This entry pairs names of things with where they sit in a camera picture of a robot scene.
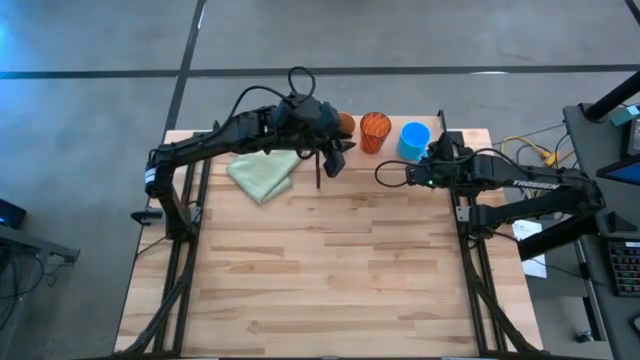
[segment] white paper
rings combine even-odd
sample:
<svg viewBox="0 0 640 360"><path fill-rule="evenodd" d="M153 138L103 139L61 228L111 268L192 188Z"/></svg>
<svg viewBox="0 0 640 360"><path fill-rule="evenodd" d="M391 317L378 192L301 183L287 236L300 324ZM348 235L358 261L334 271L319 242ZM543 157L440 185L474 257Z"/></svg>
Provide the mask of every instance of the white paper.
<svg viewBox="0 0 640 360"><path fill-rule="evenodd" d="M513 235L518 239L518 241L526 239L540 231L542 231L542 224L533 221L518 220L513 223ZM524 270L524 273L530 276L546 278L547 267L542 265L546 264L544 261L544 254L536 256L533 259L522 262L522 269Z"/></svg>

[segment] towel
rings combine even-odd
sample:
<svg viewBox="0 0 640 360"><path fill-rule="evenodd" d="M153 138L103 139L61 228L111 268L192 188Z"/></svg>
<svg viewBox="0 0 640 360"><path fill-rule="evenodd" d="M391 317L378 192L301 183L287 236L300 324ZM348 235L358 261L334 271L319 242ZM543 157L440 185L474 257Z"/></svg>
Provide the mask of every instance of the towel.
<svg viewBox="0 0 640 360"><path fill-rule="evenodd" d="M231 178L259 205L291 187L289 172L300 162L295 151L239 155L227 167Z"/></svg>

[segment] concrete floor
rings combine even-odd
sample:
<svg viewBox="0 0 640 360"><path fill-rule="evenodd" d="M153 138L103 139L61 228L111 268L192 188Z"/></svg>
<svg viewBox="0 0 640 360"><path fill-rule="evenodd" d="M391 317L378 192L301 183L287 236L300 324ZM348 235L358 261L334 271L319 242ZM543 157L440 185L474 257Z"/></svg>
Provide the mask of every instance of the concrete floor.
<svg viewBox="0 0 640 360"><path fill-rule="evenodd" d="M195 8L196 0L5 0L0 71L177 70ZM209 0L191 68L633 64L639 36L624 0ZM563 106L597 100L629 75L322 76L316 95L354 114L442 108L451 127L487 127L498 141L559 124ZM210 128L253 84L287 89L276 77L190 79L176 128ZM162 138L175 85L0 81L0 198L28 209L26 231L82 249L55 287L29 297L10 358L110 353L140 232L129 213L145 205L145 158ZM275 100L255 92L241 108ZM562 135L531 139L553 147ZM579 306L534 290L540 327L551 329L547 350L608 356L572 343Z"/></svg>

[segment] computer screen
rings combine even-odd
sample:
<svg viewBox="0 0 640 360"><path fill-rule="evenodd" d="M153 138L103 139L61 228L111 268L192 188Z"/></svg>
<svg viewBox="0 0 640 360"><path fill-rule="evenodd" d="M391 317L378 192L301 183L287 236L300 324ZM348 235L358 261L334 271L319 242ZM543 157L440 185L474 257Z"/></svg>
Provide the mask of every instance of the computer screen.
<svg viewBox="0 0 640 360"><path fill-rule="evenodd" d="M632 156L609 166L605 166L598 170L596 175L609 180L640 185L640 156Z"/></svg>

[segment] orange mesh cup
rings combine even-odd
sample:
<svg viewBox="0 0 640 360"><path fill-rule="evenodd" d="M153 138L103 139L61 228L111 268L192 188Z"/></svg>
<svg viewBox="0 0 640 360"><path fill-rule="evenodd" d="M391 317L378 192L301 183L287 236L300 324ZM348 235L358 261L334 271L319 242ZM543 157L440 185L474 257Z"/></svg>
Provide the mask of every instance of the orange mesh cup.
<svg viewBox="0 0 640 360"><path fill-rule="evenodd" d="M360 120L360 148L368 154L380 151L384 140L391 132L391 120L383 113L368 113Z"/></svg>

